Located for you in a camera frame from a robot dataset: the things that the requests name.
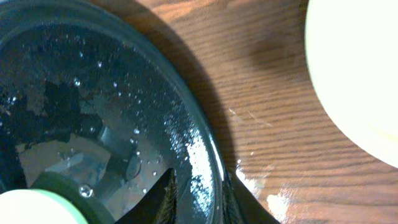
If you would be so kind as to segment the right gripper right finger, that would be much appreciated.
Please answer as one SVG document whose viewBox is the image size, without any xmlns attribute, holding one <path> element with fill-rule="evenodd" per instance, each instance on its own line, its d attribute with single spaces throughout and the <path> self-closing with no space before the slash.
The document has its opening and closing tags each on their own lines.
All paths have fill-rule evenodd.
<svg viewBox="0 0 398 224">
<path fill-rule="evenodd" d="M 223 223 L 226 224 L 279 224 L 236 174 L 225 173 L 223 181 Z"/>
</svg>

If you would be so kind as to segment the yellow plate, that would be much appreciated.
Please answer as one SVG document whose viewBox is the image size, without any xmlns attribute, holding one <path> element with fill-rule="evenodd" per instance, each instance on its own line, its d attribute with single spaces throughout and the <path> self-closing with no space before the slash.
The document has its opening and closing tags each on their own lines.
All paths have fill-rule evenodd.
<svg viewBox="0 0 398 224">
<path fill-rule="evenodd" d="M 397 0 L 310 0 L 305 53 L 314 90 L 339 130 L 397 165 Z"/>
</svg>

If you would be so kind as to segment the light blue plate front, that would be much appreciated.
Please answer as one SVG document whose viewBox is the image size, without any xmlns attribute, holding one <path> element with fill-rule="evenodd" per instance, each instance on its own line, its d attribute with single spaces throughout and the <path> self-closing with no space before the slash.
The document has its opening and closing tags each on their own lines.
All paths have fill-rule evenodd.
<svg viewBox="0 0 398 224">
<path fill-rule="evenodd" d="M 39 189 L 10 190 L 1 194 L 1 224 L 88 224 L 64 197 Z"/>
</svg>

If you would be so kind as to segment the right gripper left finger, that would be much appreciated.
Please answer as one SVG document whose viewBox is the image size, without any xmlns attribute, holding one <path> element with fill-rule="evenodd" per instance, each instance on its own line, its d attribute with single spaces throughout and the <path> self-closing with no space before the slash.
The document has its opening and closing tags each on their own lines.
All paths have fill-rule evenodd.
<svg viewBox="0 0 398 224">
<path fill-rule="evenodd" d="M 177 203 L 176 171 L 169 168 L 139 203 L 115 224 L 175 224 Z"/>
</svg>

